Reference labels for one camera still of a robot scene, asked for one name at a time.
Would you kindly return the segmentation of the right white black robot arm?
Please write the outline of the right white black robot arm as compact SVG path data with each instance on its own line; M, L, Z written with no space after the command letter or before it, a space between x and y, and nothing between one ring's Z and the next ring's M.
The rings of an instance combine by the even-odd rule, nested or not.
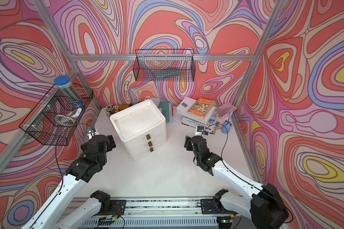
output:
M290 216L279 191L272 184L262 185L237 172L222 157L210 152L206 139L186 136L184 147L194 153L196 165L222 180L240 195L221 189L213 197L218 212L231 211L248 219L258 229L279 229Z

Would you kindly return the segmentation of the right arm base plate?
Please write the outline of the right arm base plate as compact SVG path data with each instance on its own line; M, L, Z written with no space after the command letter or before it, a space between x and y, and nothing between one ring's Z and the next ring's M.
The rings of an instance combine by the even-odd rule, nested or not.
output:
M215 200L213 198L201 199L198 206L200 206L202 214L229 214L230 211L226 210L221 204L220 200Z

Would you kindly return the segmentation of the white drawer cabinet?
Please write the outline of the white drawer cabinet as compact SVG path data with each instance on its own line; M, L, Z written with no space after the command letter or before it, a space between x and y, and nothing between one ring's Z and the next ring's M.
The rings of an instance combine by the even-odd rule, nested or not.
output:
M167 143L166 119L151 99L111 115L110 121L132 161Z

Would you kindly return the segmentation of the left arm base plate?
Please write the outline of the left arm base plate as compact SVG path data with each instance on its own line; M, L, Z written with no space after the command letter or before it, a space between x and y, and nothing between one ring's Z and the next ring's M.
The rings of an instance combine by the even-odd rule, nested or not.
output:
M126 200L107 199L101 203L101 209L97 215L124 215Z

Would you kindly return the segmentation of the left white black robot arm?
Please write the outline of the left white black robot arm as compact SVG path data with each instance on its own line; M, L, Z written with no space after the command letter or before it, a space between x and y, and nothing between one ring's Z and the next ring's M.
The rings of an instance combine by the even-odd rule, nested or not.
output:
M82 155L73 161L58 187L24 229L77 229L92 216L111 211L110 195L95 191L87 201L64 219L60 219L77 193L107 163L107 153L116 147L113 136L95 135L81 146Z

